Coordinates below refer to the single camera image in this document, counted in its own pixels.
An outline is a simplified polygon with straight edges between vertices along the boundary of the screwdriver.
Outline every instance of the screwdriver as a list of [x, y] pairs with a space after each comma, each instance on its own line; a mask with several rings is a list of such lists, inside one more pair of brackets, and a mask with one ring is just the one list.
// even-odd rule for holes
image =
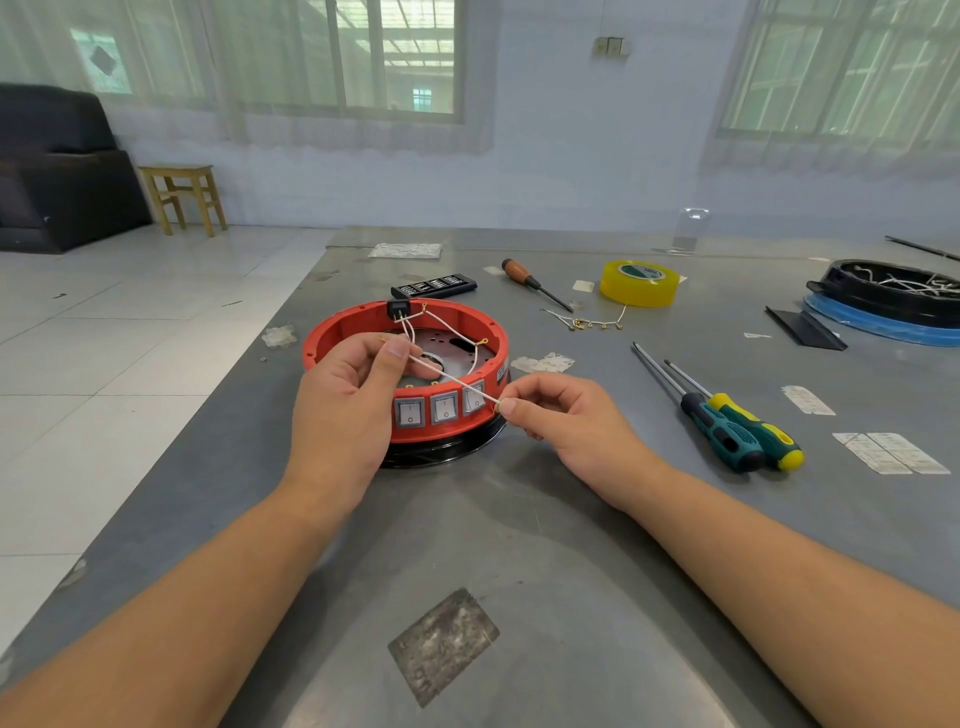
[[669, 359], [663, 359], [663, 361], [670, 369], [696, 387], [707, 398], [707, 404], [756, 437], [766, 453], [767, 464], [771, 468], [795, 471], [804, 463], [804, 451], [786, 432], [776, 425], [763, 422], [757, 415], [748, 412], [731, 400], [729, 395], [723, 393], [712, 395], [672, 361]]
[[713, 450], [732, 471], [751, 473], [763, 467], [766, 456], [756, 437], [707, 404], [707, 398], [700, 392], [687, 392], [650, 354], [641, 349], [636, 341], [634, 351], [680, 392], [681, 411], [693, 420], [697, 429], [709, 440]]
[[500, 264], [500, 267], [503, 268], [503, 272], [506, 273], [508, 276], [510, 276], [512, 280], [515, 280], [520, 285], [525, 285], [528, 288], [533, 288], [535, 291], [540, 291], [542, 293], [545, 293], [547, 296], [549, 296], [551, 299], [559, 303], [570, 313], [573, 313], [573, 309], [570, 308], [570, 306], [568, 306], [566, 303], [558, 299], [556, 296], [550, 293], [550, 291], [548, 291], [546, 288], [540, 285], [540, 282], [533, 277], [530, 271], [528, 271], [522, 265], [517, 263], [513, 258], [508, 257], [506, 260], [504, 260]]

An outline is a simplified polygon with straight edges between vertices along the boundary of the white wall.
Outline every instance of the white wall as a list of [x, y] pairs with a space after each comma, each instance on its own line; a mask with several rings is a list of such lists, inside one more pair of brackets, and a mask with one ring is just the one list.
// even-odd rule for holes
[[[204, 161], [236, 223], [929, 236], [957, 222], [953, 182], [699, 171], [751, 0], [503, 0], [493, 148], [422, 156], [128, 142]], [[589, 57], [630, 39], [626, 63]]]

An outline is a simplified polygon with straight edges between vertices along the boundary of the dark rectangular patch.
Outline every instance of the dark rectangular patch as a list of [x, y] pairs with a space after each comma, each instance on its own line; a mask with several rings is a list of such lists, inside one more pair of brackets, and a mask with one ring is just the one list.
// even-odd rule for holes
[[466, 589], [458, 589], [387, 645], [423, 708], [500, 636]]

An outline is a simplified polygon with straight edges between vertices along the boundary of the person's left hand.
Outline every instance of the person's left hand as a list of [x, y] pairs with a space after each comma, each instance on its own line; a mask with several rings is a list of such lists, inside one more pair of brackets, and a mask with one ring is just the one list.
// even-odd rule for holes
[[356, 508], [390, 445], [400, 377], [437, 376], [408, 357], [422, 353], [403, 336], [358, 333], [304, 374], [280, 488], [338, 517]]

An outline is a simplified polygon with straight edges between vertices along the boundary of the hand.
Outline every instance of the hand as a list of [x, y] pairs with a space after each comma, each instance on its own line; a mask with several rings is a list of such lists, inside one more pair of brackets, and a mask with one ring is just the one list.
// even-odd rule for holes
[[610, 395], [588, 379], [524, 376], [503, 390], [499, 411], [511, 425], [549, 442], [574, 475], [620, 510], [641, 472], [668, 467], [640, 442]]
[[400, 377], [437, 376], [408, 357], [422, 353], [403, 336], [358, 333], [304, 374], [279, 490], [336, 517], [356, 508], [390, 445]]

